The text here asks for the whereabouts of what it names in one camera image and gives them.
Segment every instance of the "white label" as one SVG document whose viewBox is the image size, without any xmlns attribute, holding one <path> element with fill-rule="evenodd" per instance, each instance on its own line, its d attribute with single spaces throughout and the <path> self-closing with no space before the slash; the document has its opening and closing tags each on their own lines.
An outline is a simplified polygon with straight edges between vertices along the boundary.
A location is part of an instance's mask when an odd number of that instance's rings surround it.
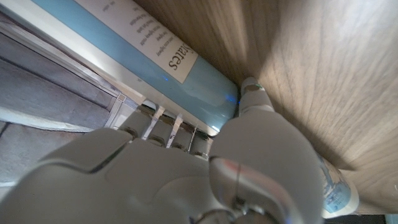
<svg viewBox="0 0 398 224">
<path fill-rule="evenodd" d="M 75 0 L 183 83 L 198 54 L 132 0 Z"/>
</svg>

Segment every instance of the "robotic arm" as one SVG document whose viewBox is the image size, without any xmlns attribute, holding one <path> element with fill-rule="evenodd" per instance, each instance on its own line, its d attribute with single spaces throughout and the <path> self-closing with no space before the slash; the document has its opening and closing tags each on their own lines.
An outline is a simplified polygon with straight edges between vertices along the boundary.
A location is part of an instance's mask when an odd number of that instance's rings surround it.
<svg viewBox="0 0 398 224">
<path fill-rule="evenodd" d="M 187 124 L 165 148 L 167 115 L 141 139 L 154 114 L 142 105 L 119 130 L 93 131 L 43 158 L 0 203 L 1 223 L 321 223 L 310 143 L 255 79 L 242 90 L 240 116 L 210 153 Z"/>
</svg>

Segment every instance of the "blue light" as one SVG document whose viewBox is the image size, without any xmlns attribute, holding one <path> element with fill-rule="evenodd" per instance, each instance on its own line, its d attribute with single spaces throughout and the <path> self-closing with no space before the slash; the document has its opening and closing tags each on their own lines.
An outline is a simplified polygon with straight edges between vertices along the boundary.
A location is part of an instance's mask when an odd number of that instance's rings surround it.
<svg viewBox="0 0 398 224">
<path fill-rule="evenodd" d="M 228 101 L 230 101 L 230 102 L 236 103 L 236 98 L 235 98 L 234 96 L 227 95 L 227 96 L 226 96 L 226 99 L 227 99 Z"/>
</svg>

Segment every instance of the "wooden surface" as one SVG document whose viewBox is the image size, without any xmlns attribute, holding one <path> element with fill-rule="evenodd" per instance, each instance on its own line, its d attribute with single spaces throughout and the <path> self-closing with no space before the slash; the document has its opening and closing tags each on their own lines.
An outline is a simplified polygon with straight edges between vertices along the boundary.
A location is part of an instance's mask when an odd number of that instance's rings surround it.
<svg viewBox="0 0 398 224">
<path fill-rule="evenodd" d="M 398 1 L 136 2 L 232 81 L 257 77 L 359 213 L 398 213 Z"/>
</svg>

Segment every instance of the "white bottle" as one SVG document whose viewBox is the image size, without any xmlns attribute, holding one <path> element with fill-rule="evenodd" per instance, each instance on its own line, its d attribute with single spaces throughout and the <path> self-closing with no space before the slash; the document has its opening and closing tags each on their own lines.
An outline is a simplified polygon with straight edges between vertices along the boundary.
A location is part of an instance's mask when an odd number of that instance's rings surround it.
<svg viewBox="0 0 398 224">
<path fill-rule="evenodd" d="M 349 215 L 359 205 L 358 191 L 352 181 L 326 159 L 319 156 L 323 177 L 323 218 L 334 218 Z"/>
</svg>

